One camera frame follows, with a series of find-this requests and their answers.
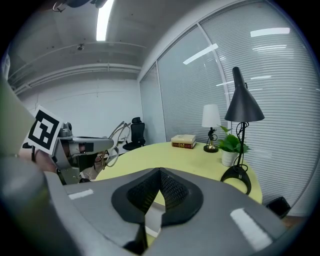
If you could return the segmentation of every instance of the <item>white table lamp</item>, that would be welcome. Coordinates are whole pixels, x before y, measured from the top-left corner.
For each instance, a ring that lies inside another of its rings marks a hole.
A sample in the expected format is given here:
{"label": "white table lamp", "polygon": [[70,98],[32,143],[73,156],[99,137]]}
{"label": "white table lamp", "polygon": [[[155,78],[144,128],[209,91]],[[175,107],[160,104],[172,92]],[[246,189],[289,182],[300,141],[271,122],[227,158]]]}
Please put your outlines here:
{"label": "white table lamp", "polygon": [[203,150],[208,153],[218,152],[218,148],[214,146],[214,141],[217,140],[218,136],[214,134],[216,130],[213,129],[218,126],[221,126],[218,105],[209,104],[203,106],[202,127],[210,127],[208,132],[210,143],[203,147]]}

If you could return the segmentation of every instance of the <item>book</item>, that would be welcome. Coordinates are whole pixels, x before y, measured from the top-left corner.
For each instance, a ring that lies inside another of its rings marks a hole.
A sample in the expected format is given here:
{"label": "book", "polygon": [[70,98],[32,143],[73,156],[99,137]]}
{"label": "book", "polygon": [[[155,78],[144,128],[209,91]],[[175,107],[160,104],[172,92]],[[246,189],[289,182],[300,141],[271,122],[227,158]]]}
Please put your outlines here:
{"label": "book", "polygon": [[195,145],[197,144],[197,142],[194,141],[192,144],[171,142],[171,144],[172,144],[172,147],[192,150],[195,147]]}
{"label": "book", "polygon": [[171,138],[173,143],[193,144],[196,140],[196,136],[192,134],[178,134]]}

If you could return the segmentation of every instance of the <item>curved desk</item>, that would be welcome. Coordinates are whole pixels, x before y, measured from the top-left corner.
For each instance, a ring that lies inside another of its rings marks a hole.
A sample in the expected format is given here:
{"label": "curved desk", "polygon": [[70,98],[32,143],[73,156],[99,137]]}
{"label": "curved desk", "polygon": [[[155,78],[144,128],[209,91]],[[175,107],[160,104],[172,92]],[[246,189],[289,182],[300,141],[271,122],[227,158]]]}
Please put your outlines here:
{"label": "curved desk", "polygon": [[[121,155],[113,167],[106,167],[97,176],[96,180],[115,178],[131,174],[147,168],[172,168],[187,173],[203,176],[220,181],[222,175],[228,169],[221,162],[222,152],[207,153],[204,151],[204,143],[197,143],[193,149],[171,146],[171,142],[164,142],[143,146]],[[262,192],[255,172],[248,165],[247,174],[251,181],[251,192],[248,195],[258,203],[262,203]],[[247,187],[242,181],[229,178],[225,181],[243,193]],[[159,192],[155,202],[164,205],[165,200]]]}

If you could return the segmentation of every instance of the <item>black office chair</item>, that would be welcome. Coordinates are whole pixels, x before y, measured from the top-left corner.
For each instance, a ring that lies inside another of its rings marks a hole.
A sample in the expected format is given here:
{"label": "black office chair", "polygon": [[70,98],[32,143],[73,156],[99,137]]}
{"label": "black office chair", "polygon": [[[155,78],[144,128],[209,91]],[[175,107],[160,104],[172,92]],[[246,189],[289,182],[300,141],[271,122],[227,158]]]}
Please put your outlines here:
{"label": "black office chair", "polygon": [[131,124],[131,141],[122,147],[125,150],[135,150],[145,145],[146,141],[144,138],[144,130],[145,130],[145,123],[141,122],[140,117],[135,117],[132,119]]}

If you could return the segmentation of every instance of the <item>gold lamp base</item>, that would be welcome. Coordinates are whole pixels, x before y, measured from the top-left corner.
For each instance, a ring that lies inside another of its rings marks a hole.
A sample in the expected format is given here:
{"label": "gold lamp base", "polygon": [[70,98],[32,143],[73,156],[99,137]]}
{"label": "gold lamp base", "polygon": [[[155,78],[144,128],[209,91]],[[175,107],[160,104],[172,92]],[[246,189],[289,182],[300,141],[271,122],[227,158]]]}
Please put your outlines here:
{"label": "gold lamp base", "polygon": [[215,147],[214,141],[213,141],[213,140],[210,140],[209,145],[205,145],[205,146],[203,147],[203,150],[204,150],[205,152],[208,152],[208,153],[216,153],[216,152],[218,152],[219,149],[218,149],[217,147]]}

